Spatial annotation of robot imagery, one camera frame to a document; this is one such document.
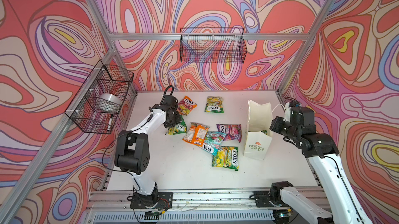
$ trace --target wire mesh basket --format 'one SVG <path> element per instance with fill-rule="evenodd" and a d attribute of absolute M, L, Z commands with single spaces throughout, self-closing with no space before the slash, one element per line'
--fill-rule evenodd
<path fill-rule="evenodd" d="M 184 27 L 180 29 L 183 63 L 244 63 L 247 46 L 242 27 Z"/>
<path fill-rule="evenodd" d="M 111 134 L 134 73 L 115 65 L 103 64 L 100 69 L 76 109 L 65 113 L 83 132 Z"/>

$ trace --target white paper bag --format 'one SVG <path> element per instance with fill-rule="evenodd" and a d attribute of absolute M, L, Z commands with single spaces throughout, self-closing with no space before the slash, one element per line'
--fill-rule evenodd
<path fill-rule="evenodd" d="M 269 130 L 272 123 L 272 106 L 270 103 L 260 105 L 248 100 L 247 141 L 245 142 L 244 156 L 263 160 L 273 138 Z"/>

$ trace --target white tabletop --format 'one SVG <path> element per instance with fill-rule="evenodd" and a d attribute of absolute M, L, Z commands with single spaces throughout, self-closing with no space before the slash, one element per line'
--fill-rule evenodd
<path fill-rule="evenodd" d="M 162 99 L 163 92 L 138 93 L 127 129 L 135 127 L 149 113 L 148 107 Z M 210 126 L 217 131 L 216 124 L 241 124 L 243 136 L 225 141 L 222 146 L 236 146 L 239 151 L 239 170 L 212 167 L 212 155 L 201 148 L 182 140 L 185 134 L 165 135 L 163 125 L 148 135 L 150 162 L 144 173 L 157 182 L 158 189 L 210 189 L 210 188 L 257 188 L 270 187 L 273 182 L 289 181 L 294 186 L 317 186 L 305 157 L 282 136 L 274 133 L 272 143 L 263 161 L 244 157 L 245 128 L 248 116 L 248 99 L 263 104 L 270 102 L 274 108 L 279 101 L 274 91 L 247 92 L 174 92 L 178 101 L 188 96 L 197 107 L 184 116 L 187 128 L 191 122 Z M 223 97 L 223 114 L 205 112 L 208 96 Z M 273 113 L 284 116 L 282 107 Z M 133 182 L 124 172 L 112 172 L 107 190 L 132 190 Z"/>

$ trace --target colorful wall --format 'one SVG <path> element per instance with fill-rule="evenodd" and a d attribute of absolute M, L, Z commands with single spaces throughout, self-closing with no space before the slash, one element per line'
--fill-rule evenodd
<path fill-rule="evenodd" d="M 111 32 L 169 33 L 242 26 L 248 33 L 307 33 L 324 0 L 97 0 Z M 137 90 L 277 89 L 299 41 L 247 41 L 244 64 L 182 64 L 180 41 L 116 42 Z"/>
<path fill-rule="evenodd" d="M 0 0 L 0 204 L 107 49 L 85 0 Z M 130 101 L 111 135 L 70 128 L 13 223 L 78 221 Z"/>
<path fill-rule="evenodd" d="M 337 0 L 285 96 L 316 113 L 373 223 L 399 223 L 399 0 Z"/>

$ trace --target snack package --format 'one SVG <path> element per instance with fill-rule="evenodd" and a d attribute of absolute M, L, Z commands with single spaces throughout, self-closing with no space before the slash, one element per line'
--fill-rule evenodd
<path fill-rule="evenodd" d="M 223 141 L 237 139 L 241 142 L 241 124 L 217 124 L 216 126 L 218 131 L 226 134 Z"/>
<path fill-rule="evenodd" d="M 205 111 L 213 113 L 223 113 L 222 97 L 208 97 L 206 100 Z"/>
<path fill-rule="evenodd" d="M 226 134 L 223 134 L 222 132 L 208 131 L 200 148 L 216 156 L 217 150 L 219 149 L 220 144 L 223 142 L 225 136 Z"/>
<path fill-rule="evenodd" d="M 212 158 L 212 167 L 231 168 L 238 171 L 238 147 L 220 146 Z"/>
<path fill-rule="evenodd" d="M 197 107 L 197 104 L 191 101 L 189 97 L 185 96 L 183 100 L 179 102 L 177 111 L 180 113 L 180 115 L 187 116 L 187 114 L 190 113 L 190 111 L 192 111 L 195 107 Z"/>
<path fill-rule="evenodd" d="M 187 132 L 187 135 L 183 138 L 183 140 L 197 146 L 202 146 L 208 129 L 209 126 L 199 123 L 191 123 L 190 130 Z"/>
<path fill-rule="evenodd" d="M 180 116 L 180 118 L 182 119 L 182 122 L 178 123 L 175 126 L 169 127 L 169 129 L 166 132 L 168 135 L 187 133 L 187 126 L 186 123 L 184 122 L 183 116 Z"/>

